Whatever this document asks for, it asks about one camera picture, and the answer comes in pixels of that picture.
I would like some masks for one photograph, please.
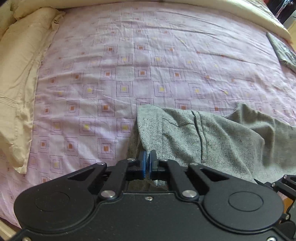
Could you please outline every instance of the mattress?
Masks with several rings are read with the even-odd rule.
[[[140,105],[227,115],[245,102],[295,125],[296,76],[265,34],[229,13],[185,4],[66,10],[39,70],[27,174],[0,153],[0,216],[18,225],[13,203],[23,190],[126,158]]]

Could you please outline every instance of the pillow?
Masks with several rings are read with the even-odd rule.
[[[13,12],[10,11],[10,0],[0,6],[0,39],[10,25],[16,22]]]
[[[233,15],[247,19],[280,37],[291,40],[285,27],[273,16],[262,0],[163,0],[192,4],[229,12]],[[14,17],[20,19],[41,7],[72,8],[94,4],[107,4],[118,0],[12,0]]]
[[[62,15],[40,8],[11,25],[0,41],[0,148],[22,174],[32,140],[38,70]]]

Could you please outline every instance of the circular cover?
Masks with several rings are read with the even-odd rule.
[[[281,217],[284,205],[276,192],[243,180],[215,182],[203,206],[220,224],[240,231],[268,228]]]
[[[67,181],[29,188],[15,200],[14,211],[22,227],[54,233],[77,225],[90,215],[93,207],[90,192]]]

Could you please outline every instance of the silver bolt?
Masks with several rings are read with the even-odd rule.
[[[145,200],[147,200],[147,201],[152,201],[152,200],[153,200],[153,197],[150,197],[150,196],[145,197]]]
[[[115,192],[112,190],[105,190],[101,192],[101,196],[105,198],[112,198],[115,196]]]
[[[185,190],[184,192],[182,192],[182,195],[184,197],[192,198],[192,197],[196,197],[197,193],[193,190]]]
[[[269,237],[266,239],[266,241],[276,241],[276,238],[275,237]]]

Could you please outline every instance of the gray cloth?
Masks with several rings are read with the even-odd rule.
[[[268,40],[270,41],[279,62],[296,73],[296,54],[285,43],[279,40],[271,33],[266,33]]]
[[[227,117],[140,106],[128,157],[142,149],[182,166],[197,162],[252,182],[296,174],[296,127],[243,103]]]

